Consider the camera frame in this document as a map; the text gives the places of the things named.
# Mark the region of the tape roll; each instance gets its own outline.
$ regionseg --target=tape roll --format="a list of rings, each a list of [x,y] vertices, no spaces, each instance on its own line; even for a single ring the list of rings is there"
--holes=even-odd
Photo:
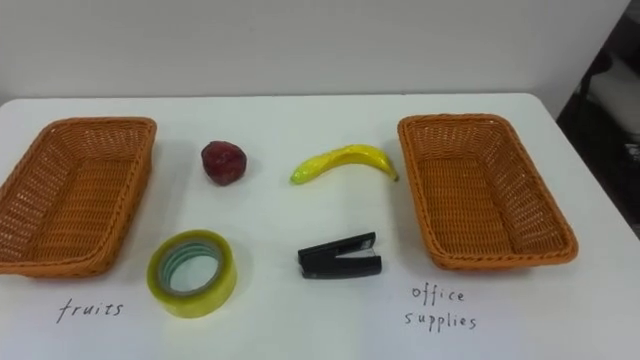
[[[199,288],[178,291],[171,277],[184,262],[199,256],[218,261],[215,274]],[[180,233],[156,250],[147,268],[147,285],[153,296],[175,316],[196,318],[209,314],[227,301],[236,285],[233,253],[226,240],[211,231]]]

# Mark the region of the red apple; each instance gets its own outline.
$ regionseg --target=red apple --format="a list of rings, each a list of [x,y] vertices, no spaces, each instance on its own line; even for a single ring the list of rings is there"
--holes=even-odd
[[[240,179],[247,169],[247,155],[226,141],[212,141],[202,149],[202,166],[211,180],[226,186]]]

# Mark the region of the tape core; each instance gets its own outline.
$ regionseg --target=tape core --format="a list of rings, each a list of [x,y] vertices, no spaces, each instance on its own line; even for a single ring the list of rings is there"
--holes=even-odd
[[[218,261],[216,272],[202,286],[188,291],[179,291],[171,287],[171,278],[180,265],[200,256],[208,256]],[[175,244],[169,248],[160,259],[160,266],[156,272],[156,279],[160,288],[178,297],[192,296],[206,291],[220,275],[223,267],[224,257],[218,246],[203,238],[189,238]]]

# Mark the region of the basket rim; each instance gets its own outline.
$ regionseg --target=basket rim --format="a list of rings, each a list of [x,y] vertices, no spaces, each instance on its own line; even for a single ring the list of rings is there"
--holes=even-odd
[[[460,125],[468,125],[469,123],[479,122],[479,121],[487,121],[490,120],[495,122],[497,126],[501,126],[504,130],[506,130],[508,140],[511,141],[516,147],[516,153],[519,159],[524,163],[528,172],[532,176],[532,180],[535,184],[536,189],[540,192],[543,197],[543,201],[549,206],[551,213],[553,215],[554,220],[559,225],[559,230],[561,232],[562,237],[565,240],[566,246],[561,250],[556,251],[548,251],[548,252],[540,252],[534,254],[495,254],[495,255],[473,255],[473,254],[460,254],[446,251],[438,241],[433,227],[431,225],[431,218],[429,215],[429,211],[426,209],[425,202],[426,197],[422,186],[422,183],[419,175],[419,170],[417,168],[417,161],[415,155],[413,153],[413,149],[411,149],[411,141],[409,140],[409,135],[407,134],[409,126],[418,123],[429,121],[432,123],[437,122],[450,122],[450,121],[461,121]],[[560,211],[555,199],[551,195],[551,192],[547,188],[544,180],[541,175],[537,171],[533,160],[527,153],[524,148],[524,145],[520,141],[517,132],[507,121],[505,118],[496,115],[496,114],[488,114],[488,113],[461,113],[461,114],[453,114],[453,113],[440,113],[440,114],[425,114],[425,115],[411,115],[404,117],[398,122],[397,126],[398,135],[400,137],[400,143],[402,147],[402,152],[405,157],[405,164],[408,173],[409,185],[412,193],[417,199],[413,199],[414,206],[416,210],[418,210],[418,216],[421,221],[420,227],[423,232],[423,241],[425,241],[427,245],[427,249],[431,253],[431,256],[435,256],[439,259],[439,261],[455,261],[457,266],[469,266],[469,267],[495,267],[500,262],[511,262],[517,261],[518,264],[516,266],[533,266],[533,265],[543,265],[543,264],[555,264],[559,262],[569,262],[573,260],[578,254],[578,242],[575,238],[573,230],[569,226],[566,218]]]
[[[83,125],[83,124],[91,124],[95,122],[118,122],[118,123],[138,123],[144,125],[147,130],[147,136],[145,137],[142,145],[137,150],[136,157],[132,160],[135,164],[142,164],[144,159],[143,157],[147,156],[147,154],[151,153],[151,150],[154,145],[155,136],[157,132],[157,123],[155,120],[149,117],[143,116],[93,116],[93,117],[70,117],[64,118],[60,120],[55,120],[49,123],[47,126],[42,128],[42,130],[38,133],[33,142],[29,145],[26,152],[23,154],[22,158],[18,161],[18,163],[14,166],[13,170],[9,174],[8,178],[5,182],[0,186],[0,204],[4,200],[5,196],[8,195],[9,189],[13,186],[17,185],[18,180],[26,169],[28,169],[29,165],[37,156],[41,146],[44,144],[44,140],[46,137],[57,127],[60,126],[68,126],[68,125]],[[135,168],[132,168],[129,172],[127,183],[135,184],[140,179],[140,177],[144,176],[141,171],[138,171],[138,165]],[[50,261],[16,261],[16,262],[0,262],[0,269],[5,270],[8,268],[40,268],[40,267],[60,267],[60,266],[68,266],[68,265],[79,265],[84,262],[92,262],[95,258],[99,257],[101,253],[103,253],[103,249],[111,243],[110,240],[114,237],[114,231],[118,228],[121,228],[126,221],[127,214],[122,211],[123,208],[127,208],[131,203],[135,201],[133,197],[130,197],[127,201],[126,195],[135,191],[135,187],[123,186],[120,189],[120,193],[118,194],[118,201],[115,205],[115,208],[111,214],[109,220],[109,228],[104,232],[104,234],[100,237],[98,241],[96,241],[95,246],[85,255],[69,257],[64,260],[50,260]]]

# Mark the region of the white table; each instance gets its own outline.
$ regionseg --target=white table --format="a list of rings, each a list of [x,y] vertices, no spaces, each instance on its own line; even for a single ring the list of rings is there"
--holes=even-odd
[[[415,221],[398,120],[489,112],[514,125],[580,243],[562,266],[491,274],[438,270]],[[113,269],[86,280],[0,276],[0,359],[620,359],[638,356],[640,243],[542,104],[525,94],[18,100],[0,109],[0,177],[50,121],[143,115],[158,133],[154,173]],[[246,177],[216,188],[200,149],[213,139],[249,155]],[[385,149],[402,179],[365,166],[294,187],[305,158],[348,143]],[[145,269],[171,235],[193,228],[231,243],[239,278],[229,301],[195,320],[152,298]],[[378,276],[305,280],[296,251],[376,231]],[[423,306],[413,288],[464,294]],[[118,316],[66,316],[122,304]],[[406,324],[407,313],[414,320]],[[418,314],[465,317],[440,333]],[[470,329],[470,319],[476,327]]]

